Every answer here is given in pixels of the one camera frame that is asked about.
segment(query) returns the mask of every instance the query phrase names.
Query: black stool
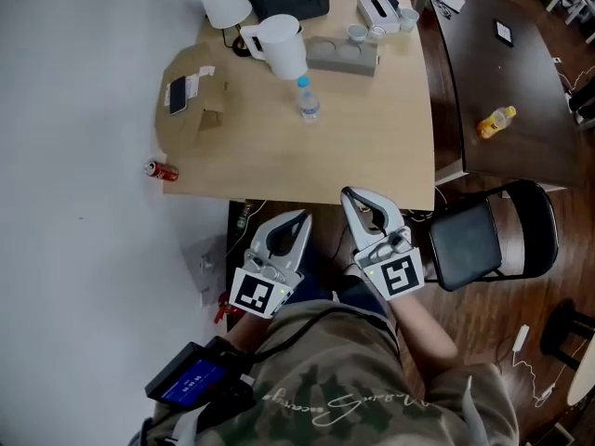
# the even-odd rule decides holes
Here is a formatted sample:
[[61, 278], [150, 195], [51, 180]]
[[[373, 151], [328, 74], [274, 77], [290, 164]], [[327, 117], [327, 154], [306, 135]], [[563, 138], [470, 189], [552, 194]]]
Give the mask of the black stool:
[[541, 353], [552, 355], [573, 370], [578, 369], [580, 361], [562, 352], [561, 346], [569, 334], [580, 335], [587, 340], [595, 333], [595, 319], [576, 312], [572, 299], [564, 299], [551, 314], [541, 335]]

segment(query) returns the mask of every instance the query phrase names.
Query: cardboard box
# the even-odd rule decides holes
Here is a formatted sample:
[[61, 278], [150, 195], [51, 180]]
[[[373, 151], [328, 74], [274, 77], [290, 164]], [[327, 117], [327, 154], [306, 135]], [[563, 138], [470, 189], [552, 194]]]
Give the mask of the cardboard box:
[[[166, 93], [169, 84], [181, 76], [187, 77], [187, 88], [194, 84], [196, 96], [188, 98], [184, 111], [170, 115]], [[176, 55], [165, 68], [155, 109], [155, 131], [163, 152], [190, 152], [196, 147], [199, 130], [217, 130], [214, 127], [222, 122], [227, 84], [225, 64], [208, 43], [189, 46]]]

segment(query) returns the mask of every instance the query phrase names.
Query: white lamp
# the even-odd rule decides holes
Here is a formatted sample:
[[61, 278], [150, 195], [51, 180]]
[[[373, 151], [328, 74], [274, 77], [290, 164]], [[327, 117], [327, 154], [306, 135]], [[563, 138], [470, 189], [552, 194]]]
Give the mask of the white lamp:
[[[202, 0], [206, 15], [213, 28], [223, 29], [235, 26], [240, 30], [240, 22], [244, 21], [252, 11], [248, 0]], [[238, 56], [249, 56], [244, 39], [238, 36], [231, 46]]]

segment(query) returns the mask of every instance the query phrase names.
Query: chair seat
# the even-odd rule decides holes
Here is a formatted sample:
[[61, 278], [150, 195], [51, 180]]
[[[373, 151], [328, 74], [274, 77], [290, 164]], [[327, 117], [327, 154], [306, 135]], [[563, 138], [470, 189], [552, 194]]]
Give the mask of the chair seat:
[[438, 281], [447, 291], [476, 281], [502, 264], [487, 199], [436, 217], [430, 239]]

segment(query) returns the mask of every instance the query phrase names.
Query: chair backrest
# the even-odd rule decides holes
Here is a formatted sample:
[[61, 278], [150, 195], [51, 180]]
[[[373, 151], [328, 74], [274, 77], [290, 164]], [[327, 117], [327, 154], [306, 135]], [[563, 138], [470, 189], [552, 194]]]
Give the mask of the chair backrest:
[[558, 231], [548, 194], [535, 182], [519, 180], [504, 185], [514, 203], [524, 240], [524, 278], [536, 278], [549, 271], [558, 255]]

